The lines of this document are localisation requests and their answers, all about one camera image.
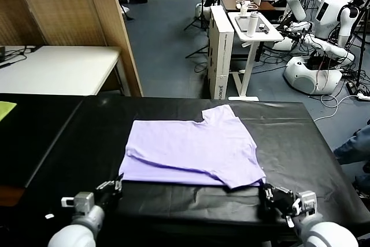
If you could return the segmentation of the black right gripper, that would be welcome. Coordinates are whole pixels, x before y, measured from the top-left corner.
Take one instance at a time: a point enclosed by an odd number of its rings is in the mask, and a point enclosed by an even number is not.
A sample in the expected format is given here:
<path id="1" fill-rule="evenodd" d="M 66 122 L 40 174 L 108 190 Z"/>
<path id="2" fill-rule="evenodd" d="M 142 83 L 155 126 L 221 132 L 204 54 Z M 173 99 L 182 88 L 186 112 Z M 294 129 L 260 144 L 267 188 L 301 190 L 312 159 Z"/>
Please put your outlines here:
<path id="1" fill-rule="evenodd" d="M 270 183 L 261 182 L 259 199 L 258 216 L 260 219 L 273 220 L 278 215 L 282 218 L 296 215 L 296 211 L 293 209 L 295 195 L 289 189 L 273 187 Z"/>

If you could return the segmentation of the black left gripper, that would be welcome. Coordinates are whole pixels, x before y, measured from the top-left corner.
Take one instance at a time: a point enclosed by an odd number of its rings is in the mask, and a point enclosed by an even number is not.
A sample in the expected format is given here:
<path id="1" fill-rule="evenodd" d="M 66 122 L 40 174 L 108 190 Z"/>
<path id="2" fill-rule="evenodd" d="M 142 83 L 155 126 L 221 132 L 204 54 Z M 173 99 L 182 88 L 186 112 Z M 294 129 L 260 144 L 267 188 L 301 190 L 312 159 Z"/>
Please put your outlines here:
<path id="1" fill-rule="evenodd" d="M 115 180 L 102 182 L 96 187 L 95 205 L 101 207 L 106 213 L 115 210 L 122 197 L 123 175 L 124 173 L 121 173 Z"/>

